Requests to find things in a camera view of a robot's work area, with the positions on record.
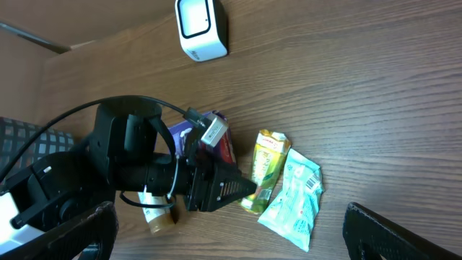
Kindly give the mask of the mint green wipes packet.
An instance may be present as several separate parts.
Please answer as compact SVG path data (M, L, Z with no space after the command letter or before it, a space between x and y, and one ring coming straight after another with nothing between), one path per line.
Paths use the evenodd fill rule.
M321 167L291 149L282 189L258 222L307 252L323 192Z

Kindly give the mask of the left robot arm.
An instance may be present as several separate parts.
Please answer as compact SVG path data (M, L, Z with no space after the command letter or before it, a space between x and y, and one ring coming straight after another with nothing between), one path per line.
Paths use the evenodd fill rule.
M216 115L189 108L192 125L183 153L162 120L163 100L122 95L96 100L94 129L63 152L41 157L18 173L1 172L3 259L109 259L118 233L116 199L151 194L148 209L213 212L253 194L239 168L212 153L227 131Z

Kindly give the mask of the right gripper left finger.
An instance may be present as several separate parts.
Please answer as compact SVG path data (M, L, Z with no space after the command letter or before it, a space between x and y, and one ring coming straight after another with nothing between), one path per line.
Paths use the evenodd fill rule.
M108 260L118 233L114 203L104 201L41 236L1 255L3 260Z

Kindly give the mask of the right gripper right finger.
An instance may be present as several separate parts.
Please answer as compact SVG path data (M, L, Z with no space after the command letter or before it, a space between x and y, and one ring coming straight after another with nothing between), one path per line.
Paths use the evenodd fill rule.
M458 254L356 202L347 205L342 235L351 259L461 260Z

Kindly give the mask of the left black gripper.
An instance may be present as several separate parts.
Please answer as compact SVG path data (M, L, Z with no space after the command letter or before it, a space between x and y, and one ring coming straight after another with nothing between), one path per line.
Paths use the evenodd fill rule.
M213 159L187 162L188 191L183 197L188 211L213 212L256 192L257 184L227 162L214 165Z

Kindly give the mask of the white conditioner tube gold cap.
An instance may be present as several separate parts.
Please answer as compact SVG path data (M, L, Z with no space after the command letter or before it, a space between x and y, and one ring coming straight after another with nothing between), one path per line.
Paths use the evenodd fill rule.
M147 192L138 193L141 204L166 204L167 199L163 196L153 196ZM170 209L142 208L145 220L152 234L165 231L175 225Z

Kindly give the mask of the green yellow snack packet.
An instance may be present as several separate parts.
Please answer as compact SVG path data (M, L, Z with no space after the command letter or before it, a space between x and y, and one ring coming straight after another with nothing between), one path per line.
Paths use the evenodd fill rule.
M246 211L259 215L267 208L291 146L291 141L283 133L267 129L259 131L250 175L257 188L240 202Z

